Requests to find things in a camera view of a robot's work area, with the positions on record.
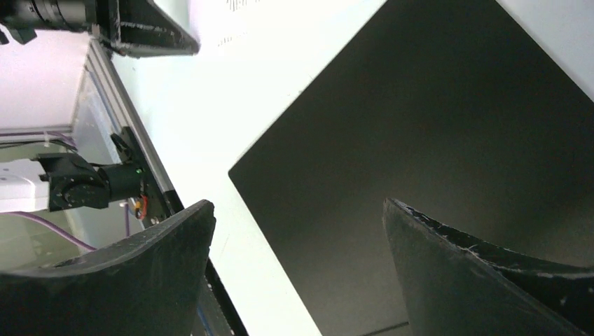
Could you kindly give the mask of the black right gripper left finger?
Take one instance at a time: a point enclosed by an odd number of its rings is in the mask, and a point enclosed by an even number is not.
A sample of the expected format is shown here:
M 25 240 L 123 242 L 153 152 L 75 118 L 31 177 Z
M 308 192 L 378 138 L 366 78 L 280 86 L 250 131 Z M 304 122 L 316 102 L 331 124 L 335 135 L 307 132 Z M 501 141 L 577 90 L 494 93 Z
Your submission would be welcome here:
M 1 334 L 191 334 L 215 225 L 202 200 L 56 266 L 2 272 Z

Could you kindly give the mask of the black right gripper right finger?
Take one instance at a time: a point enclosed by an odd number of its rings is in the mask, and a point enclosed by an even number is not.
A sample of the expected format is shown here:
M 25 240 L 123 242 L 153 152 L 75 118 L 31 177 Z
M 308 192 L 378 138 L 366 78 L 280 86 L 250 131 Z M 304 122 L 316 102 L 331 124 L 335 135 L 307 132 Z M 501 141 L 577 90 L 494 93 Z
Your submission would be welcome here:
M 593 268 L 503 248 L 386 199 L 414 335 L 592 335 Z

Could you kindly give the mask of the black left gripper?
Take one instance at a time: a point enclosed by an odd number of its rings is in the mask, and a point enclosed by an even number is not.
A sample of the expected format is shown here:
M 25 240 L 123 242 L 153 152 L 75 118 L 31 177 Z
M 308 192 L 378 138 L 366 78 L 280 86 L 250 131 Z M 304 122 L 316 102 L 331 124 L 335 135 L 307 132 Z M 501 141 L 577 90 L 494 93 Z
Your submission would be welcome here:
M 88 33 L 133 58 L 195 55 L 200 49 L 154 1 L 2 1 L 1 25 L 22 45 L 45 30 Z

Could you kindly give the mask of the white text-printed paper sheet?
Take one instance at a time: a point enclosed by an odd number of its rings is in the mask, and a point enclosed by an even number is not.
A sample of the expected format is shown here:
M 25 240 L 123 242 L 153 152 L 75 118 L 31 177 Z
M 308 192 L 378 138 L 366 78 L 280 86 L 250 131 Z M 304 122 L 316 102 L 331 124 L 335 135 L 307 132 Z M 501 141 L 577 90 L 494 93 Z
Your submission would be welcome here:
M 213 57 L 265 34 L 273 19 L 273 1 L 188 2 L 188 23 L 200 44 L 200 56 Z

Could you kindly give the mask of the red and black folder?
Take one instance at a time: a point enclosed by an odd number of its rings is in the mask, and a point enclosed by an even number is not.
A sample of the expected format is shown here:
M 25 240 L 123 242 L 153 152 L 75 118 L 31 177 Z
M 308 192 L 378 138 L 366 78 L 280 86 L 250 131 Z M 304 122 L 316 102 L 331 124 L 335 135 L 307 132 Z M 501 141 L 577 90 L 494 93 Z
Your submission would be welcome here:
M 404 335 L 386 198 L 593 264 L 593 2 L 388 1 L 230 170 L 323 335 Z

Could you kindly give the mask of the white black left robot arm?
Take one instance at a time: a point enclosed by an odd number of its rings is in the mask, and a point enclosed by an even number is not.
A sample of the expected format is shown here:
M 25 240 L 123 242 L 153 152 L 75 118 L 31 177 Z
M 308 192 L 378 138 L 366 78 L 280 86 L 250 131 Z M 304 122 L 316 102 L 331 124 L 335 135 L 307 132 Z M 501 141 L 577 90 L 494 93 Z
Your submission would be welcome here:
M 153 1 L 2 1 L 1 43 L 26 44 L 39 30 L 92 35 L 122 56 L 195 55 L 200 45 Z M 77 153 L 40 154 L 1 164 L 1 211 L 104 209 L 144 194 L 148 162 L 136 142 L 112 134 L 121 162 L 95 165 Z

